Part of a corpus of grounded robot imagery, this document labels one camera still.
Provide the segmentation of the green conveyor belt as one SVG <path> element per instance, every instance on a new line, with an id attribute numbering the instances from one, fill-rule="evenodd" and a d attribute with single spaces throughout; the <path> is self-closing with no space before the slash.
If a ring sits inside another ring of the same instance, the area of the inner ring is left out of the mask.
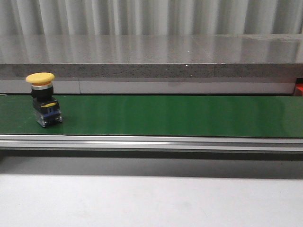
<path id="1" fill-rule="evenodd" d="M 2 134 L 141 135 L 301 138 L 299 96 L 57 97 L 63 122 L 35 120 L 29 95 L 0 98 Z"/>

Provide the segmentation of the grey stone counter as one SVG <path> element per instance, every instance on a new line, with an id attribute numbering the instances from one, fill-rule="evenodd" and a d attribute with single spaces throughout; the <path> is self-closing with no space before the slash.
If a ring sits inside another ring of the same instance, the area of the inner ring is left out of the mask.
<path id="1" fill-rule="evenodd" d="M 3 35 L 0 91 L 29 93 L 55 75 L 57 94 L 292 94 L 303 37 L 277 35 Z"/>

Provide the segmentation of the red object behind belt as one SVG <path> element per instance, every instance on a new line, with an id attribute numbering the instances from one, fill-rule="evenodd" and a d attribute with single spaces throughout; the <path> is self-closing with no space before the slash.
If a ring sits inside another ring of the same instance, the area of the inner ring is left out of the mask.
<path id="1" fill-rule="evenodd" d="M 303 96 L 303 83 L 296 83 L 294 96 Z"/>

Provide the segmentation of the white curtain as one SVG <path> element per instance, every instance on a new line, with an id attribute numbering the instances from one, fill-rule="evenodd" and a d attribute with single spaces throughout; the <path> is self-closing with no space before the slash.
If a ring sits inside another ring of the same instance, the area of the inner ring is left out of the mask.
<path id="1" fill-rule="evenodd" d="M 3 0 L 2 35 L 300 34 L 300 0 Z"/>

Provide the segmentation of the aluminium conveyor frame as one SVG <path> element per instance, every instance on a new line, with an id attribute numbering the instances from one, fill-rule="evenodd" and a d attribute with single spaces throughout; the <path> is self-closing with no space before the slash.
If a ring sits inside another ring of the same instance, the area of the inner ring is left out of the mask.
<path id="1" fill-rule="evenodd" d="M 2 134 L 0 150 L 18 156 L 137 157 L 229 160 L 303 159 L 292 138 Z"/>

